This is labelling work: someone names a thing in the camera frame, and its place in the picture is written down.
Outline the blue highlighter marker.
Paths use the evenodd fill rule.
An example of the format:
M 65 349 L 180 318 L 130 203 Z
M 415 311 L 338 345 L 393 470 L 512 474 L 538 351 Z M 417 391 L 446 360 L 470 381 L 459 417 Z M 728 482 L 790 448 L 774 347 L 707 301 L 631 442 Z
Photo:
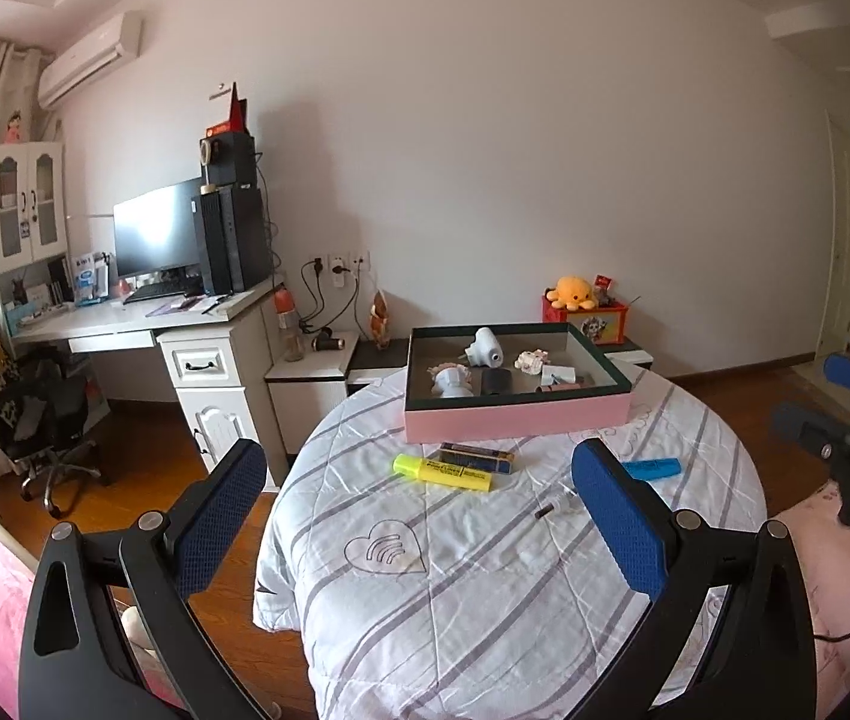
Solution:
M 621 464 L 631 478 L 636 481 L 659 481 L 673 478 L 681 473 L 681 463 L 676 458 L 653 458 L 653 460 L 628 460 Z

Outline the blue gold rectangular box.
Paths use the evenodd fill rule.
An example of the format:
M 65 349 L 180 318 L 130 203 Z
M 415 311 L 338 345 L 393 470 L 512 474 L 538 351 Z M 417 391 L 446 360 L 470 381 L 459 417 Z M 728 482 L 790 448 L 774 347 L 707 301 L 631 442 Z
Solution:
M 470 470 L 492 475 L 509 475 L 514 463 L 514 455 L 511 452 L 485 449 L 475 445 L 454 444 L 454 442 L 439 445 L 436 458 L 449 465 L 464 466 Z

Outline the yellow highlighter marker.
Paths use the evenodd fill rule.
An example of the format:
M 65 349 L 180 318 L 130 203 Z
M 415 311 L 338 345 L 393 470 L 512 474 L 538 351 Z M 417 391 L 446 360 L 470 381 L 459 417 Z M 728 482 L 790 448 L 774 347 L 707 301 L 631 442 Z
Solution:
M 413 481 L 438 484 L 445 488 L 464 489 L 474 493 L 488 493 L 493 484 L 493 476 L 487 472 L 405 454 L 394 458 L 392 470 L 396 475 L 413 479 Z

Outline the black remote control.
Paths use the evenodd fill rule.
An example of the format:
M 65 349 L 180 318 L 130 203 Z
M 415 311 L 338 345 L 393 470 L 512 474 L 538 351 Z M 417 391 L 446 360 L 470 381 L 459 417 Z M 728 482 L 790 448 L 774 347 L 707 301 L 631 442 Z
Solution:
M 482 395 L 506 397 L 512 394 L 512 372 L 506 367 L 485 367 L 482 371 Z

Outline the small white box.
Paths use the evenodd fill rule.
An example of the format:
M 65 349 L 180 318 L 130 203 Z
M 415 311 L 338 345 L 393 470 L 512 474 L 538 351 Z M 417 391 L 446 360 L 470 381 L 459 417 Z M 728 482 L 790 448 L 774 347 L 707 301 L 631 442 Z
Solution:
M 540 385 L 542 387 L 558 387 L 558 385 L 575 385 L 578 382 L 578 372 L 573 366 L 558 366 L 558 364 L 544 364 L 540 371 Z

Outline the low white side table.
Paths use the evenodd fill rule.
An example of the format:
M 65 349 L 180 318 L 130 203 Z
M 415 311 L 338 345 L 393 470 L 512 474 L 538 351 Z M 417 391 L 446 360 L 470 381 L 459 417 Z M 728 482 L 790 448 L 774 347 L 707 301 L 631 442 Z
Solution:
M 349 396 L 347 377 L 358 333 L 345 330 L 337 338 L 342 348 L 308 351 L 301 361 L 282 359 L 265 374 L 288 455 L 296 455 L 314 427 Z

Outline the pink white brick model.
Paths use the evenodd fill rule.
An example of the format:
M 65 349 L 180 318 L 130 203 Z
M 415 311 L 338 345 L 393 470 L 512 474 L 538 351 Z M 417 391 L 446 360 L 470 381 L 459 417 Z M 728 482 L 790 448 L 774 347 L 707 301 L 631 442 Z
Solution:
M 549 362 L 550 353 L 546 349 L 524 349 L 516 356 L 512 367 L 526 376 L 537 377 Z

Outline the white quilted table cover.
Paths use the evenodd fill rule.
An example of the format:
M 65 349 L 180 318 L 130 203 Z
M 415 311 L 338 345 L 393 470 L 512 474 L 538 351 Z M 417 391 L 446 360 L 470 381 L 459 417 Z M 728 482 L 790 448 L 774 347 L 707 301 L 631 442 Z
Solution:
M 253 619 L 296 632 L 324 718 L 560 718 L 648 601 L 628 589 L 575 488 L 576 437 L 513 437 L 488 493 L 396 475 L 409 450 L 392 374 L 317 424 L 260 541 Z

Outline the office chair with clothes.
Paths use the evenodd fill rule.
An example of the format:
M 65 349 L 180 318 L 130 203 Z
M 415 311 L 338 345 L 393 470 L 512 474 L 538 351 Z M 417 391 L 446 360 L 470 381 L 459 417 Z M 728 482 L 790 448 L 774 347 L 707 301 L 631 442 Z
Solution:
M 57 349 L 43 346 L 17 358 L 0 340 L 0 458 L 21 476 L 20 496 L 32 499 L 41 481 L 43 507 L 54 518 L 57 484 L 72 475 L 106 477 L 85 461 L 98 455 L 86 437 L 89 399 L 86 379 L 67 371 Z

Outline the red toy box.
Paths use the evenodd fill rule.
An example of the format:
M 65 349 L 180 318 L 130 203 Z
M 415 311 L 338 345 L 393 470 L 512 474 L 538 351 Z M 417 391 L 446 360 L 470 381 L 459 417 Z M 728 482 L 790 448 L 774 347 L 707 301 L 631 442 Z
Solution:
M 542 298 L 542 320 L 545 323 L 568 322 L 575 325 L 597 346 L 612 346 L 625 341 L 628 305 L 614 301 L 610 305 L 599 305 L 596 309 L 557 309 L 552 302 Z

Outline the pink green storage box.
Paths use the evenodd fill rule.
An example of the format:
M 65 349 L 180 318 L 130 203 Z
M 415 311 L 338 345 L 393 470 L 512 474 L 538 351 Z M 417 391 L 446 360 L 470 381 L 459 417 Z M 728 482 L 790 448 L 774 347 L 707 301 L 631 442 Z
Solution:
M 405 377 L 404 426 L 418 444 L 467 442 L 579 433 L 620 426 L 628 419 L 633 383 L 581 330 L 569 323 L 498 323 L 484 325 L 503 348 L 503 366 L 512 372 L 512 394 L 482 395 L 482 371 L 464 358 L 479 325 L 415 328 L 410 335 Z M 548 364 L 573 366 L 587 390 L 535 392 L 540 376 L 526 376 L 512 363 L 524 349 L 546 349 Z M 431 393 L 428 369 L 460 362 L 472 371 L 472 397 L 438 398 Z

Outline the black computer tower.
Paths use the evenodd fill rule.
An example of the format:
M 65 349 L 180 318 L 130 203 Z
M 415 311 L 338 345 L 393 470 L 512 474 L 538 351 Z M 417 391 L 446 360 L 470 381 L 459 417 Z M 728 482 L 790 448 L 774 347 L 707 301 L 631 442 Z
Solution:
M 190 202 L 203 291 L 249 291 L 274 274 L 264 200 L 257 187 L 223 185 Z

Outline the computer monitor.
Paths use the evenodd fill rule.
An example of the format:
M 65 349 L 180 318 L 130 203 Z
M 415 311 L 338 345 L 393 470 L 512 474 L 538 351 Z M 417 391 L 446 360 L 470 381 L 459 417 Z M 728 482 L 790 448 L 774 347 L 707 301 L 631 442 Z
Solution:
M 119 277 L 199 263 L 192 221 L 192 200 L 199 190 L 199 179 L 189 179 L 155 188 L 112 208 Z

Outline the black speaker on tower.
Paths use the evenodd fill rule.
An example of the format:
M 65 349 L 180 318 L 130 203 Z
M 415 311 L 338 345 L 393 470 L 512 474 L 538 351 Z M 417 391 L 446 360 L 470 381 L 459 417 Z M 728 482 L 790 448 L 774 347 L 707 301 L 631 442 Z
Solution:
M 212 187 L 257 181 L 256 145 L 247 132 L 221 132 L 199 142 L 203 183 Z

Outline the white glass door cabinet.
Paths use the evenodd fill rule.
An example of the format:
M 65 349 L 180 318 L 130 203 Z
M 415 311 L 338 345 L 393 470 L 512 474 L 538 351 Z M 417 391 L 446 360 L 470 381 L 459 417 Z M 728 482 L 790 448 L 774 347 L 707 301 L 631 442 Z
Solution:
M 0 145 L 0 275 L 67 252 L 64 145 Z

